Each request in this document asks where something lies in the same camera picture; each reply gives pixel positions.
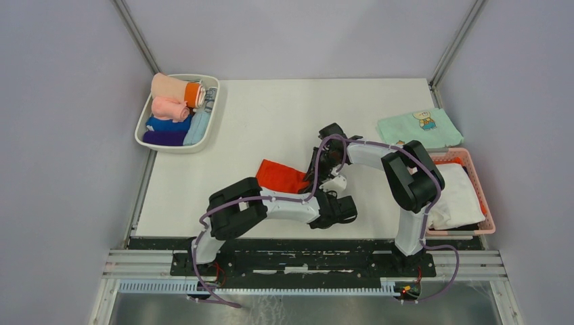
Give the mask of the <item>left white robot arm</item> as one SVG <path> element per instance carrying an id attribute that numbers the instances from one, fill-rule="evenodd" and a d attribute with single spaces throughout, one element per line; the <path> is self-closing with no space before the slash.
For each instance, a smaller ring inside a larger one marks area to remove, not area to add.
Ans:
<path id="1" fill-rule="evenodd" d="M 211 271 L 226 241 L 239 238 L 265 220 L 296 221 L 324 230 L 357 218 L 351 196 L 339 198 L 335 191 L 325 192 L 317 186 L 302 194 L 277 192 L 260 186 L 255 177 L 215 192 L 208 201 L 199 220 L 202 230 L 192 240 L 187 258 L 188 268 L 199 276 Z"/>

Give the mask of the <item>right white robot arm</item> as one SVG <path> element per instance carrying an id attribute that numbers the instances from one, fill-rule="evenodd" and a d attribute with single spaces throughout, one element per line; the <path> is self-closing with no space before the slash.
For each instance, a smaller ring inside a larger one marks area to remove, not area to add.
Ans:
<path id="1" fill-rule="evenodd" d="M 340 170 L 345 165 L 363 165 L 384 171 L 391 194 L 400 207 L 399 230 L 391 257 L 391 268 L 408 276 L 418 268 L 415 256 L 424 249 L 428 214 L 445 187 L 442 174 L 426 148 L 417 140 L 388 145 L 356 135 L 347 137 L 337 123 L 319 130 L 321 144 L 313 149 L 303 178 L 307 186 L 299 193 L 343 191 Z"/>

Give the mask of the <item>pink panda towel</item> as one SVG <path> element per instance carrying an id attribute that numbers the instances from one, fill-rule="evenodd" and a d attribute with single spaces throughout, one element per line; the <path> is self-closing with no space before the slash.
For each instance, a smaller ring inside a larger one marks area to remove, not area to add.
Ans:
<path id="1" fill-rule="evenodd" d="M 187 102 L 178 102 L 169 97 L 154 98 L 151 109 L 155 118 L 162 121 L 171 120 L 174 123 L 183 122 L 190 115 Z"/>

